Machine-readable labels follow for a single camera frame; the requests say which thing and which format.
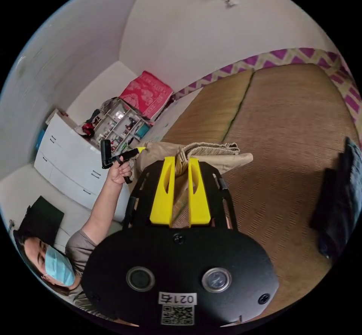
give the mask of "black panel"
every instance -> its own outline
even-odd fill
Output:
[[[40,196],[31,207],[28,207],[18,232],[19,234],[30,232],[53,246],[63,217],[63,212]]]

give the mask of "white dresser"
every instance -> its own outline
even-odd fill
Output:
[[[35,169],[53,186],[82,206],[92,209],[107,177],[100,151],[74,131],[75,123],[55,113],[45,131]],[[123,185],[114,220],[121,222],[130,196]]]

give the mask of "screw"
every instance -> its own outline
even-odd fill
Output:
[[[183,244],[183,243],[185,243],[185,236],[181,235],[180,233],[176,233],[173,236],[173,243],[175,243],[175,244]]]
[[[270,295],[269,294],[263,294],[259,297],[258,303],[260,305],[264,305],[266,304],[268,301],[270,300]]]

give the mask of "woman's hand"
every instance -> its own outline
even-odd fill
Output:
[[[115,161],[108,170],[107,180],[117,185],[122,185],[126,182],[124,177],[130,177],[131,175],[132,172],[129,161],[123,163],[122,165],[119,165],[119,163]]]

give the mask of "blue object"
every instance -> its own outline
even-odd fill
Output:
[[[75,274],[69,259],[52,246],[48,246],[45,253],[45,271],[47,275],[65,286],[74,284]]]
[[[39,134],[39,136],[38,136],[37,143],[36,143],[36,145],[35,145],[35,150],[36,150],[36,151],[39,150],[39,146],[40,146],[40,143],[41,143],[41,141],[42,141],[42,139],[43,139],[44,134],[45,134],[45,129],[42,129],[41,132],[40,132],[40,134]]]
[[[137,135],[140,139],[142,139],[142,138],[146,135],[146,133],[148,132],[149,129],[150,129],[150,128],[149,128],[146,124],[143,124],[143,125],[138,129],[138,131],[136,132],[136,135]]]

